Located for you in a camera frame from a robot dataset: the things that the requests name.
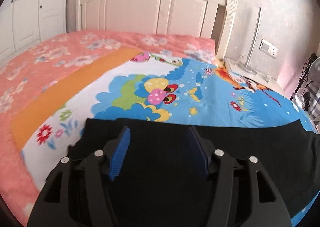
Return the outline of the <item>black pants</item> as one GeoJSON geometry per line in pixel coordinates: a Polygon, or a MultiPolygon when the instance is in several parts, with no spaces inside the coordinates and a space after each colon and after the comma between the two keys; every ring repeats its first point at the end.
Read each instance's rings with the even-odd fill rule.
{"type": "MultiPolygon", "coordinates": [[[[191,125],[133,119],[88,119],[71,159],[84,159],[116,139],[131,141],[119,176],[108,191],[119,226],[205,226],[212,182],[197,170],[191,125]]],[[[319,192],[319,135],[300,121],[269,128],[194,126],[200,137],[230,156],[255,156],[278,189],[290,219],[319,192]]]]}

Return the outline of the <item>blue cartoon bed sheet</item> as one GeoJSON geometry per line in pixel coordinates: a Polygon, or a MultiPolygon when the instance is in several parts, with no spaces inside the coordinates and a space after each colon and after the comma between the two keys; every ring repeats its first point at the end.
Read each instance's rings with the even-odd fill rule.
{"type": "MultiPolygon", "coordinates": [[[[226,68],[120,50],[64,77],[13,119],[13,136],[23,144],[24,162],[40,192],[59,161],[70,157],[88,119],[237,128],[300,121],[317,134],[292,101],[226,68]]],[[[319,225],[319,217],[308,217],[318,198],[319,192],[291,217],[291,226],[319,225]]]]}

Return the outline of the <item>silver desk lamp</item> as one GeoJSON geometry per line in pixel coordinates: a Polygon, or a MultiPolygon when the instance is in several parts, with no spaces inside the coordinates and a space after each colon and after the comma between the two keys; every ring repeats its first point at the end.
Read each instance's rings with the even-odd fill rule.
{"type": "Polygon", "coordinates": [[[250,65],[250,61],[251,61],[251,57],[253,54],[253,50],[257,41],[257,36],[258,36],[258,32],[259,32],[259,28],[260,28],[260,24],[261,24],[261,17],[262,17],[262,13],[263,13],[263,7],[259,7],[259,11],[258,11],[258,16],[257,16],[257,22],[255,25],[255,30],[254,30],[254,34],[253,34],[253,38],[252,38],[252,42],[249,48],[249,52],[247,54],[246,60],[244,63],[242,62],[238,62],[238,67],[247,72],[248,74],[251,75],[256,75],[257,72],[251,67],[250,65]]]}

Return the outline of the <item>white nightstand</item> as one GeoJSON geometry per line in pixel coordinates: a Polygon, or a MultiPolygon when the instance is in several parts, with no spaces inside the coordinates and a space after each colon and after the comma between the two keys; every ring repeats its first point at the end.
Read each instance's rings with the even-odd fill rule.
{"type": "Polygon", "coordinates": [[[268,87],[269,89],[281,94],[282,96],[285,96],[285,92],[284,90],[280,87],[280,85],[277,83],[277,81],[275,79],[273,79],[272,77],[270,77],[269,75],[264,75],[261,74],[260,72],[256,72],[256,74],[253,74],[252,72],[247,72],[245,70],[243,70],[242,68],[240,68],[236,61],[232,61],[229,58],[224,58],[223,59],[225,67],[233,73],[242,75],[246,78],[249,78],[259,84],[262,84],[266,87],[268,87]]]}

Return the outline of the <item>pink floral quilt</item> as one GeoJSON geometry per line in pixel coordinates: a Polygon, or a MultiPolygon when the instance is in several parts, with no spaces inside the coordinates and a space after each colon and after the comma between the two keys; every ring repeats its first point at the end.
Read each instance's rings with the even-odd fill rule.
{"type": "Polygon", "coordinates": [[[26,225],[39,192],[23,163],[22,145],[12,137],[13,117],[64,77],[122,48],[214,63],[216,43],[187,35],[86,30],[56,35],[1,68],[1,197],[19,224],[26,225]]]}

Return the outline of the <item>silver fan on stand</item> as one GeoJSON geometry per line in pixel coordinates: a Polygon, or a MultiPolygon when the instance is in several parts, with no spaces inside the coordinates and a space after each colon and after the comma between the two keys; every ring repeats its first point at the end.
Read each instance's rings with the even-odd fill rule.
{"type": "Polygon", "coordinates": [[[303,91],[303,87],[311,81],[319,82],[319,57],[316,55],[316,53],[312,53],[311,56],[305,61],[301,77],[298,81],[298,86],[293,93],[301,93],[303,91]]]}

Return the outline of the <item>white wardrobe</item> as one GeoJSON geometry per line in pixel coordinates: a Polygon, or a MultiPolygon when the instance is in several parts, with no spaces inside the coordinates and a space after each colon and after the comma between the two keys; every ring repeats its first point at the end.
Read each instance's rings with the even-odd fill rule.
{"type": "Polygon", "coordinates": [[[66,0],[4,0],[1,4],[1,63],[65,32],[66,0]]]}

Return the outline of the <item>white bed headboard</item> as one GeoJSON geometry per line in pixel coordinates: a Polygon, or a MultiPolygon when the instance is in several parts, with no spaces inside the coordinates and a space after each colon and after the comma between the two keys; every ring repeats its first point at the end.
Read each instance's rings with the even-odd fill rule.
{"type": "Polygon", "coordinates": [[[76,29],[210,38],[224,9],[215,55],[223,59],[239,0],[76,0],[76,29]]]}

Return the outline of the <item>wall socket panel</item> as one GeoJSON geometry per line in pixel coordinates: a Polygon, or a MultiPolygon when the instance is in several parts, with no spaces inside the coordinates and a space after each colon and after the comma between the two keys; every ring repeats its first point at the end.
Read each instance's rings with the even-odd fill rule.
{"type": "Polygon", "coordinates": [[[259,50],[269,57],[276,59],[279,49],[265,39],[261,40],[259,50]]]}

